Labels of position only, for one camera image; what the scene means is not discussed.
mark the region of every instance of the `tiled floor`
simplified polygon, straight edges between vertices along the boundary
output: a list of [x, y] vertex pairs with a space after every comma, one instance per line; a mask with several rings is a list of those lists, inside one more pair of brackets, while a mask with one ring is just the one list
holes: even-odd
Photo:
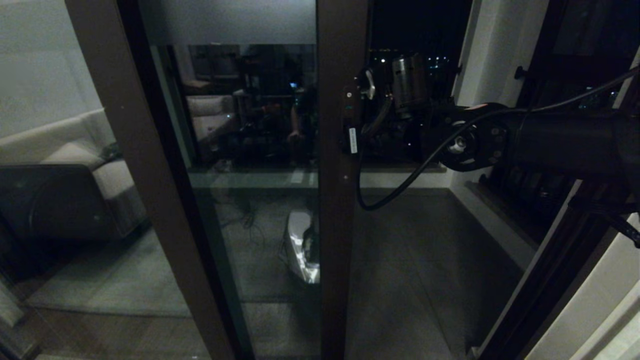
[[462, 359], [522, 275], [449, 192], [358, 209], [355, 232], [350, 359]]
[[[234, 266], [244, 269], [236, 275], [254, 349], [272, 359], [319, 349], [318, 294], [299, 296], [277, 258], [282, 217], [304, 201], [281, 200], [282, 211], [274, 202], [257, 212], [264, 241], [259, 233], [246, 238], [236, 225], [225, 228]], [[521, 275], [448, 192], [405, 195], [371, 213], [358, 209], [355, 234], [348, 359], [461, 359], [480, 345]], [[188, 318], [40, 310], [28, 314], [23, 331], [56, 356], [208, 359]]]

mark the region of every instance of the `glass panel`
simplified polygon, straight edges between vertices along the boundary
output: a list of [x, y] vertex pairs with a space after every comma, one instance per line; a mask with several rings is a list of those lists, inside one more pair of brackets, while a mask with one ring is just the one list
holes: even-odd
[[[541, 85], [540, 98], [538, 99], [536, 106], [546, 106], [565, 99], [570, 99], [571, 97], [580, 95], [588, 90], [591, 90], [592, 88], [592, 86], [582, 86], [571, 83], [562, 83], [554, 80], [547, 80], [544, 81], [544, 83]], [[613, 106], [616, 98], [618, 97], [619, 90], [620, 86], [616, 86], [612, 88], [611, 91], [602, 92], [600, 94], [586, 97], [585, 99], [570, 105], [569, 108], [573, 108], [576, 110], [610, 109], [611, 106]]]
[[553, 53], [633, 58], [640, 40], [640, 3], [570, 0]]
[[140, 8], [235, 335], [318, 356], [315, 1]]
[[0, 357], [209, 358], [65, 2], [0, 18]]
[[[368, 151], [391, 156], [456, 118], [448, 115], [457, 110], [447, 103], [451, 90], [447, 92], [444, 85], [445, 75], [454, 63], [457, 66], [458, 59], [447, 52], [455, 46], [454, 39], [442, 39], [452, 37], [455, 22], [466, 25], [468, 19], [446, 16], [446, 9], [451, 13], [462, 5], [460, 1], [374, 3], [374, 9], [388, 12], [373, 11], [369, 60], [381, 67], [400, 53], [413, 54], [407, 50], [414, 49], [422, 56], [426, 83], [433, 86], [428, 91], [428, 106], [412, 109], [410, 116], [391, 110], [385, 124], [388, 129], [381, 126], [376, 133], [380, 142], [364, 145], [365, 155]], [[420, 11], [404, 14], [406, 7]], [[429, 7], [431, 12], [422, 11]], [[422, 21], [424, 18], [433, 18], [433, 22]], [[394, 93], [396, 105], [401, 95]], [[369, 119], [376, 118], [381, 104], [366, 106]], [[417, 125], [402, 127], [403, 120]], [[424, 149], [417, 148], [422, 155]], [[411, 171], [422, 163], [419, 158], [409, 160], [413, 160]], [[484, 202], [488, 192], [478, 180], [489, 171], [455, 172], [436, 164], [386, 206], [370, 212], [358, 207], [353, 226], [347, 359], [466, 359], [472, 347], [482, 345], [535, 246], [496, 215], [494, 204]], [[366, 182], [367, 175], [363, 174], [362, 183], [368, 204], [391, 193], [408, 177], [379, 172], [371, 174], [375, 181]], [[505, 243], [515, 249], [515, 256], [501, 247]]]
[[[401, 56], [422, 55], [431, 100], [446, 101], [458, 73], [471, 2], [464, 0], [371, 1], [371, 48], [368, 66], [389, 65]], [[406, 172], [422, 163], [417, 126], [424, 117], [391, 114], [383, 135], [376, 136], [363, 156], [364, 172]]]

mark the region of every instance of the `black cable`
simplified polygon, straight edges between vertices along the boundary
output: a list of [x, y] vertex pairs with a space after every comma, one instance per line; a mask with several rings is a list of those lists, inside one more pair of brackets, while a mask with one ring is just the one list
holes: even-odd
[[638, 67], [634, 67], [632, 69], [630, 69], [629, 71], [627, 71], [626, 73], [618, 76], [617, 78], [602, 84], [588, 92], [585, 92], [583, 94], [580, 94], [578, 96], [572, 97], [571, 99], [562, 101], [562, 102], [557, 102], [555, 104], [551, 104], [548, 106], [542, 106], [540, 108], [534, 108], [534, 109], [523, 109], [523, 108], [515, 108], [515, 109], [503, 109], [503, 110], [497, 110], [497, 111], [492, 111], [490, 113], [486, 113], [484, 115], [480, 115], [476, 118], [474, 118], [473, 120], [470, 120], [466, 123], [464, 123], [464, 125], [460, 126], [458, 128], [458, 130], [456, 130], [453, 134], [451, 134], [448, 138], [446, 138], [442, 143], [440, 143], [440, 145], [433, 151], [431, 152], [431, 154], [427, 157], [427, 160], [425, 162], [422, 163], [422, 165], [420, 165], [418, 168], [416, 168], [411, 175], [409, 175], [409, 177], [407, 177], [402, 184], [400, 184], [393, 192], [391, 192], [389, 195], [387, 195], [386, 197], [384, 197], [382, 200], [375, 202], [374, 204], [366, 204], [364, 202], [364, 199], [362, 198], [362, 189], [360, 188], [360, 173], [362, 171], [362, 154], [364, 152], [364, 146], [362, 151], [360, 151], [360, 162], [358, 164], [358, 175], [356, 176], [356, 198], [358, 199], [358, 203], [360, 204], [360, 206], [367, 210], [367, 211], [372, 211], [372, 210], [377, 210], [380, 209], [381, 207], [383, 207], [384, 205], [387, 205], [389, 202], [391, 202], [392, 200], [394, 200], [396, 197], [398, 197], [403, 191], [405, 191], [417, 178], [418, 176], [420, 176], [420, 174], [424, 171], [425, 168], [427, 168], [427, 166], [429, 165], [429, 163], [431, 162], [431, 160], [433, 160], [433, 158], [449, 143], [452, 142], [456, 139], [456, 137], [458, 137], [458, 135], [462, 134], [464, 131], [466, 131], [468, 128], [470, 128], [471, 126], [477, 124], [478, 122], [487, 119], [489, 117], [493, 117], [496, 115], [503, 115], [503, 114], [508, 114], [508, 113], [527, 113], [527, 112], [532, 112], [532, 113], [539, 113], [539, 112], [543, 112], [543, 111], [548, 111], [548, 110], [553, 110], [553, 109], [557, 109], [557, 108], [561, 108], [567, 104], [570, 104], [572, 102], [578, 101], [578, 100], [582, 100], [585, 97], [589, 97], [591, 95], [595, 95], [598, 94], [600, 92], [603, 92], [604, 90], [607, 90], [608, 88], [615, 86], [621, 82], [623, 82], [624, 80], [628, 79], [628, 78], [632, 78], [634, 76], [636, 76], [638, 73]]
[[371, 126], [369, 126], [367, 129], [362, 129], [362, 135], [364, 140], [368, 140], [372, 138], [378, 132], [378, 129], [380, 128], [385, 118], [387, 117], [389, 110], [391, 110], [392, 103], [393, 103], [393, 98], [391, 96], [388, 96], [385, 99], [385, 102], [382, 104], [382, 107], [380, 108], [380, 112], [378, 113], [378, 116], [376, 116], [376, 118], [371, 123]]

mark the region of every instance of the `robotic arm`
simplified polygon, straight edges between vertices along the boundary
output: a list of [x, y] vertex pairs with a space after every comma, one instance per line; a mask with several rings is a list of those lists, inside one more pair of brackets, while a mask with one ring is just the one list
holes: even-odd
[[[401, 186], [375, 204], [363, 201], [358, 176], [358, 201], [366, 210], [388, 204], [431, 162], [441, 162], [462, 172], [510, 163], [578, 179], [622, 180], [629, 185], [634, 197], [640, 199], [640, 122], [637, 117], [616, 110], [558, 110], [637, 74], [635, 67], [585, 94], [542, 108], [518, 109], [488, 103], [461, 110], [450, 104], [433, 104], [418, 54], [366, 69], [359, 77], [365, 106], [382, 105], [377, 106], [380, 110], [371, 121], [363, 121], [361, 148], [380, 130], [393, 102], [397, 118], [420, 119], [420, 152], [425, 161]], [[640, 207], [635, 205], [634, 211], [640, 211]], [[640, 248], [640, 233], [628, 227], [622, 232]]]

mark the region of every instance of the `label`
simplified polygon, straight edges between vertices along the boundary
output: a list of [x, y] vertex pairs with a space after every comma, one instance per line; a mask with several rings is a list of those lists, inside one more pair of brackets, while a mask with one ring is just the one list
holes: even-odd
[[356, 154], [358, 152], [358, 138], [355, 127], [349, 128], [349, 144], [351, 145], [351, 153]]

